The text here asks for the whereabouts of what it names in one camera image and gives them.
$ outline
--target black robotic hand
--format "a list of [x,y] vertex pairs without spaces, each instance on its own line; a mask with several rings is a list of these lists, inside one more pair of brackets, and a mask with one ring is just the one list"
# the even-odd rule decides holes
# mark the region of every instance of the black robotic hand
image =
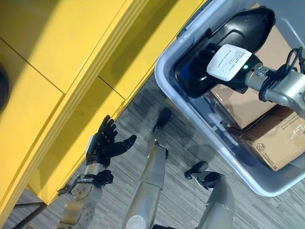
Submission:
[[97,162],[107,168],[111,157],[123,154],[132,147],[137,136],[132,135],[124,141],[115,143],[114,138],[118,134],[115,128],[114,120],[107,115],[89,145],[86,153],[87,165]]

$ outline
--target metal robot arm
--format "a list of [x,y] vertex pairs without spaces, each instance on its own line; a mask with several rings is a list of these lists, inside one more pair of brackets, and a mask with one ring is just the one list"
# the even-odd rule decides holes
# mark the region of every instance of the metal robot arm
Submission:
[[[201,161],[184,174],[186,179],[195,179],[205,189],[213,188],[197,229],[230,229],[235,213],[233,192],[224,175],[205,171],[207,168],[208,164]],[[154,225],[152,229],[174,228]]]
[[86,170],[74,183],[59,192],[69,192],[73,199],[66,205],[57,229],[86,229],[102,196],[102,188],[111,184],[113,175],[106,168],[110,158],[125,153],[135,142],[136,136],[114,143],[116,125],[106,116],[98,132],[89,141],[86,151]]
[[165,108],[159,115],[151,141],[151,150],[145,169],[127,207],[122,229],[151,229],[163,189],[165,161],[168,154],[163,132],[171,111]]

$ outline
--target cable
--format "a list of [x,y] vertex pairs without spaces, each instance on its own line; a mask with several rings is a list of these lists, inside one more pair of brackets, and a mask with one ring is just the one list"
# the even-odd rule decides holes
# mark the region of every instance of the cable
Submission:
[[[297,72],[297,68],[294,67],[295,65],[295,62],[297,60],[299,60],[299,65],[300,65],[300,72],[302,74],[304,74],[304,62],[305,62],[305,59],[302,55],[302,51],[303,51],[303,48],[300,47],[300,48],[294,48],[292,49],[288,56],[287,56],[287,60],[286,60],[286,63],[283,64],[278,70],[276,70],[275,72],[273,71],[267,71],[266,72],[266,78],[264,79],[263,83],[262,83],[262,86],[261,86],[261,89],[258,93],[258,97],[261,101],[263,102],[266,102],[267,100],[264,98],[265,96],[265,93],[266,91],[272,87],[272,85],[277,82],[277,81],[281,81],[283,80],[291,70],[294,70]],[[294,60],[292,61],[291,65],[289,64],[290,61],[291,61],[291,57],[292,57],[292,54],[295,53],[295,58]]]

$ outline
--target robot forearm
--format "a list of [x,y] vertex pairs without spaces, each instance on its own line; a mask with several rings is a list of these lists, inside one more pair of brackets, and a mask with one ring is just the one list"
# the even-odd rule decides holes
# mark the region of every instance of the robot forearm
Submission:
[[88,228],[94,215],[94,209],[102,196],[102,188],[105,182],[98,181],[109,179],[112,182],[109,170],[99,163],[87,165],[85,174],[76,180],[72,189],[73,199],[67,204],[62,214],[57,229],[85,229]]

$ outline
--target black plastic object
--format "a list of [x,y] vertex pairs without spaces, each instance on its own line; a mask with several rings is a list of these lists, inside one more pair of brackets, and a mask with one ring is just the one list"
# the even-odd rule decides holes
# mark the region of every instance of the black plastic object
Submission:
[[174,65],[173,71],[179,86],[189,97],[203,95],[217,85],[217,81],[207,74],[208,62],[201,56],[201,51],[213,43],[220,46],[231,44],[255,53],[265,43],[274,24],[274,12],[259,7],[239,12],[215,32],[207,30]]
[[192,179],[192,176],[191,176],[192,173],[202,173],[208,167],[209,167],[209,164],[207,162],[205,162],[205,161],[198,162],[196,165],[194,165],[192,168],[190,168],[189,170],[187,170],[184,173],[184,177],[187,180],[191,180]]
[[0,65],[0,110],[5,106],[9,97],[9,84],[3,67]]
[[155,224],[152,229],[176,229],[176,228],[171,228],[171,227],[164,227],[158,224]]
[[167,124],[167,122],[170,120],[171,115],[172,115],[171,110],[169,108],[164,108],[158,116],[156,125],[160,127],[164,127]]

